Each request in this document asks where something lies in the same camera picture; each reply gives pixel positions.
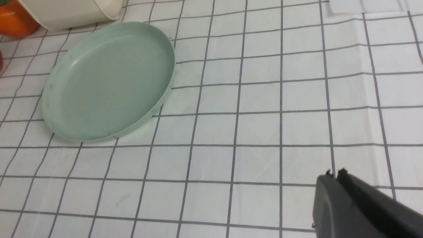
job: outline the white container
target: white container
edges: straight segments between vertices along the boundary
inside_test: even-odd
[[[19,0],[48,30],[119,19],[123,0]]]

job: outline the white tablecloth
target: white tablecloth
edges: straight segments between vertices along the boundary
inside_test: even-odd
[[[129,0],[122,21],[163,30],[177,65],[114,141],[61,139],[40,110],[57,60],[110,22],[1,39],[0,237],[315,237],[316,178],[343,167],[423,213],[423,14]]]

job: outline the plate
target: plate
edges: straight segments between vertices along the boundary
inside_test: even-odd
[[[172,43],[159,29],[140,22],[107,26],[52,70],[42,94],[44,120],[73,141],[121,137],[160,109],[174,68]]]

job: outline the orange pot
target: orange pot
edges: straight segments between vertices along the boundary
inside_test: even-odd
[[[36,22],[24,7],[12,0],[0,6],[0,34],[13,38],[24,38],[34,33],[40,24]]]

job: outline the tablecloth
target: tablecloth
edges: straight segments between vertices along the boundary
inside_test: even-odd
[[[173,42],[170,98],[116,140],[54,135],[53,66],[128,21]],[[343,167],[423,213],[422,43],[422,13],[322,0],[129,0],[116,22],[2,37],[0,237],[311,238],[316,178]]]

